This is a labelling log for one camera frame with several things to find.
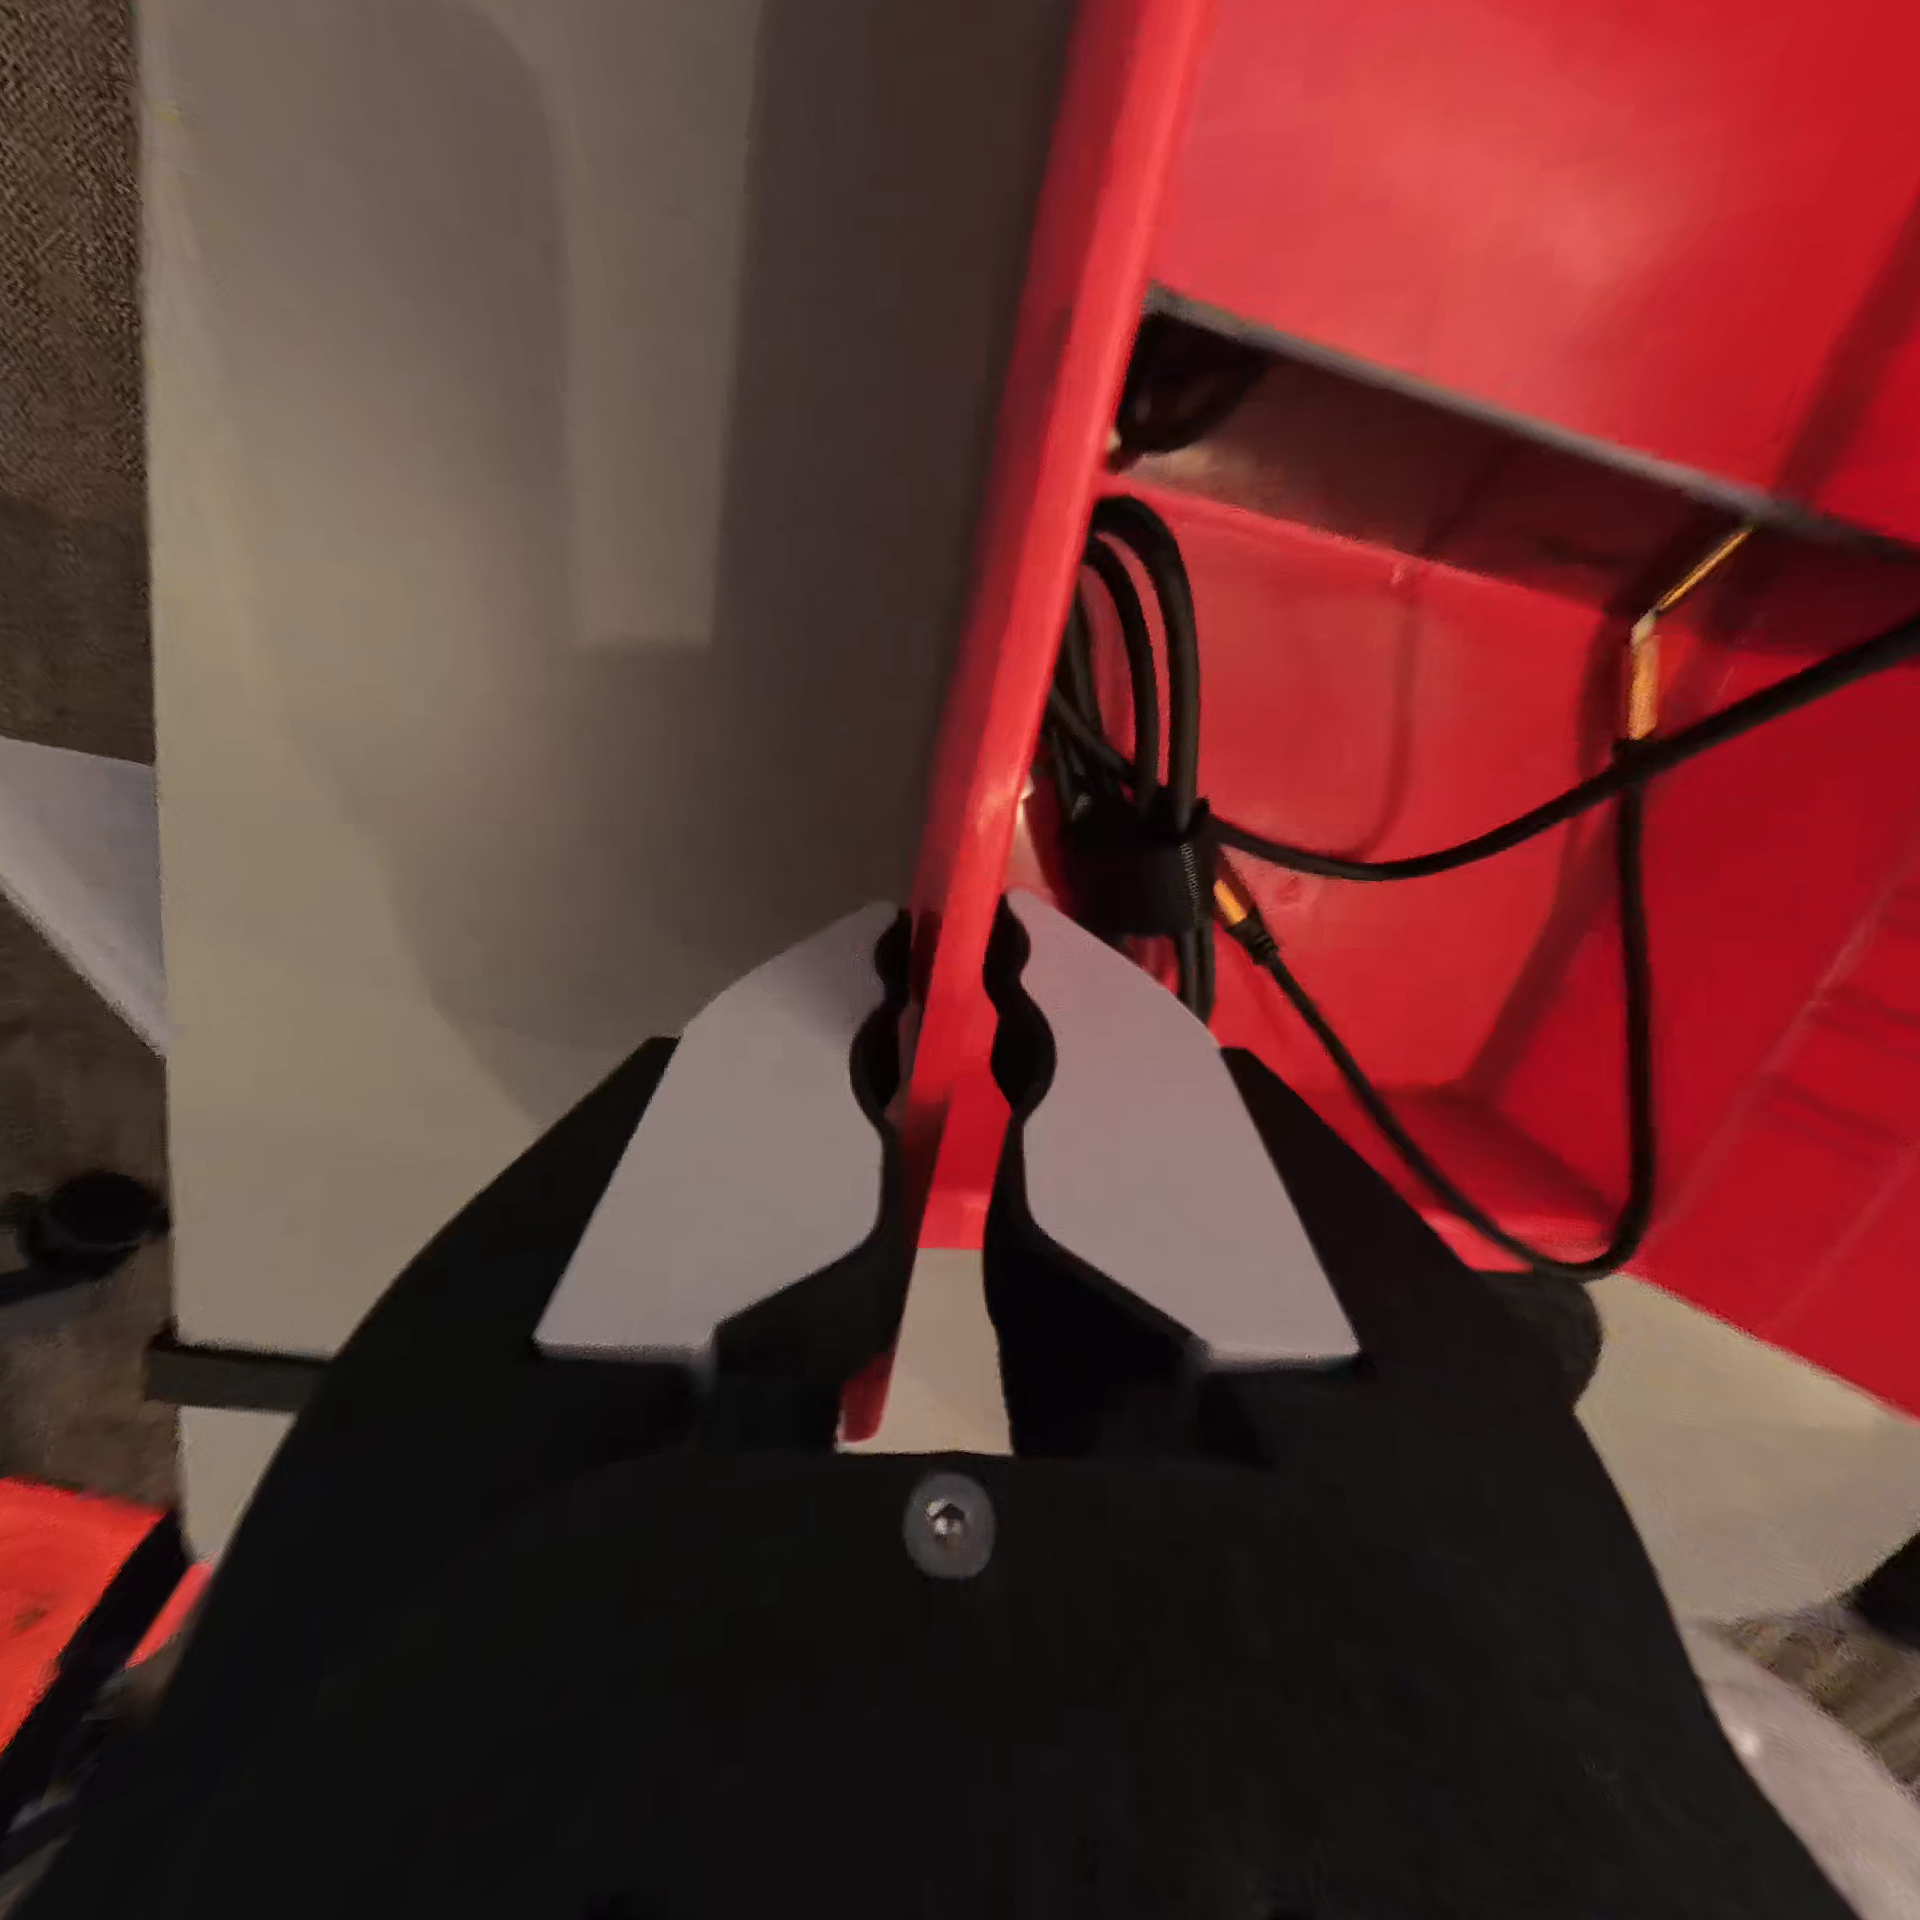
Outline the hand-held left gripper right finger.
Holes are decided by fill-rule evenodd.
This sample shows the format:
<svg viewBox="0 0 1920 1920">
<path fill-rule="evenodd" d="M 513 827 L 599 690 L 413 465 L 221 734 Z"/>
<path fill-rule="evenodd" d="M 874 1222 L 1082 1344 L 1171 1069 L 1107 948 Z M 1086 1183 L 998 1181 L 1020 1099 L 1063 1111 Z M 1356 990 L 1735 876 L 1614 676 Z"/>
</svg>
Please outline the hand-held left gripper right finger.
<svg viewBox="0 0 1920 1920">
<path fill-rule="evenodd" d="M 1181 1448 L 1229 1387 L 1350 1376 L 1352 1319 L 1205 1024 L 1033 893 L 1001 901 L 982 975 L 1012 1452 Z"/>
</svg>

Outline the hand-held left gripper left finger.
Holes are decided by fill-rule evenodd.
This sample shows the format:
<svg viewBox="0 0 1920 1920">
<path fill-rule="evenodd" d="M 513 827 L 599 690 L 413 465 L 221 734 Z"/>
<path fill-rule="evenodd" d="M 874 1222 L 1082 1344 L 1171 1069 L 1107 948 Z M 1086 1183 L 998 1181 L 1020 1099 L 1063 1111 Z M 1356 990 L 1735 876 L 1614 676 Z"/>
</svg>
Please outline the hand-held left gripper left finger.
<svg viewBox="0 0 1920 1920">
<path fill-rule="evenodd" d="M 916 1261 L 892 1120 L 910 954 L 908 912 L 866 904 L 689 1019 L 540 1312 L 542 1361 L 656 1371 L 719 1444 L 841 1446 Z"/>
</svg>

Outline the red plastic bin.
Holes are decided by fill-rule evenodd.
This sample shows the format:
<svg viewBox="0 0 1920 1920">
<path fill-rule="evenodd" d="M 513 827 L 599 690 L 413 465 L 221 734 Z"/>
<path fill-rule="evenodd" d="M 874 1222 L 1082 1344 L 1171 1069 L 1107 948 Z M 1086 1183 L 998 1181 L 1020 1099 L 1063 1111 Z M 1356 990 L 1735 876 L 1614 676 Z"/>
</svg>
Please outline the red plastic bin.
<svg viewBox="0 0 1920 1920">
<path fill-rule="evenodd" d="M 1 1484 L 1 1743 L 70 1675 L 84 1701 L 175 1643 L 210 1582 L 177 1517 L 26 1478 Z"/>
<path fill-rule="evenodd" d="M 1006 1104 L 1001 890 L 1147 290 L 1915 541 L 1915 4 L 1076 4 L 999 377 L 914 890 L 908 1140 L 979 1246 Z M 1655 1187 L 1620 1267 L 1915 1419 L 1915 632 L 1808 707 L 1672 748 L 1881 631 L 1700 562 L 1637 613 L 1140 490 L 1184 549 L 1220 831 L 1394 865 L 1647 783 Z M 1303 987 L 1441 1169 L 1541 1255 L 1629 1192 L 1599 818 L 1450 875 L 1242 857 Z"/>
</svg>

